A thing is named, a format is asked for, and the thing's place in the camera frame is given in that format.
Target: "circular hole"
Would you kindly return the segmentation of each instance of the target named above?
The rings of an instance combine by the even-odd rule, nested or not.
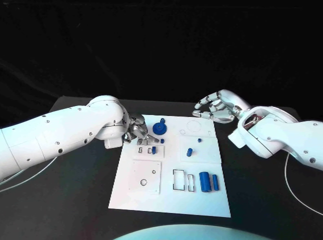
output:
[[[147,180],[142,179],[139,183],[141,183],[141,185],[144,186],[144,185],[147,184]]]

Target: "robotic hand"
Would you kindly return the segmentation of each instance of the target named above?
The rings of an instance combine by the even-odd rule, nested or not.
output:
[[[0,180],[30,166],[103,140],[106,149],[137,139],[157,143],[139,114],[128,114],[112,96],[98,96],[86,106],[73,106],[0,129]]]
[[[272,106],[252,108],[224,89],[207,95],[194,108],[199,109],[207,103],[210,112],[194,110],[191,114],[222,124],[237,118],[236,129],[227,136],[237,148],[246,145],[265,159],[278,150],[285,150],[304,165],[323,170],[323,122],[298,122],[285,111]]]

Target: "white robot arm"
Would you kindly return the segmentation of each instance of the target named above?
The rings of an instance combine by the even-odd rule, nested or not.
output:
[[[252,108],[224,89],[207,95],[194,108],[199,109],[206,103],[210,103],[210,112],[194,110],[191,114],[223,124],[237,118],[236,129],[227,136],[237,148],[246,145],[265,159],[278,150],[285,150],[304,165],[323,170],[323,122],[298,122],[285,111],[272,106]]]
[[[0,129],[0,180],[30,166],[103,140],[106,149],[158,140],[147,133],[144,117],[129,115],[112,96],[98,96],[86,106],[73,106]]]

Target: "black table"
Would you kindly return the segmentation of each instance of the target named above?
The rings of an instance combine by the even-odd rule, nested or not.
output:
[[[89,98],[60,97],[50,109],[85,105]],[[191,117],[193,103],[121,100],[128,112]],[[282,107],[298,117],[295,110]],[[286,153],[259,158],[227,139],[236,122],[214,124],[230,218],[108,209],[121,148],[93,140],[57,158],[21,186],[0,193],[0,239],[102,240],[148,227],[203,224],[230,227],[271,239],[323,239],[323,216],[292,198],[284,181]],[[27,179],[49,163],[30,167],[7,183]],[[323,212],[323,172],[288,161],[295,195]]]

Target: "white cable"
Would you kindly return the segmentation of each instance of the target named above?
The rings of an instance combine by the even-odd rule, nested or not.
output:
[[[315,212],[317,214],[323,215],[323,213],[320,213],[318,211],[315,211],[311,207],[308,207],[308,206],[301,202],[301,200],[297,198],[295,194],[294,194],[292,191],[291,191],[289,184],[288,184],[288,178],[286,178],[286,164],[288,164],[288,159],[289,159],[289,153],[286,154],[286,157],[285,157],[285,167],[284,167],[284,178],[285,178],[285,185],[286,185],[288,191],[291,192],[292,197],[295,198],[295,200],[297,200],[312,212]]]
[[[50,163],[49,163],[49,164],[46,165],[46,167],[37,172],[37,174],[34,174],[27,180],[24,180],[24,181],[20,182],[18,184],[15,184],[15,185],[7,187],[5,189],[0,190],[0,193],[4,192],[4,191],[8,190],[8,189],[17,187],[17,186],[21,185],[23,183],[26,183],[33,177],[36,177],[36,176],[41,173],[41,171],[47,168],[47,166],[53,163],[53,161],[56,160],[56,158],[57,158],[57,157],[53,158],[53,160],[50,161]]]
[[[21,173],[24,172],[24,170],[20,170],[7,180],[0,182],[0,185],[7,183],[14,177],[17,177]]]

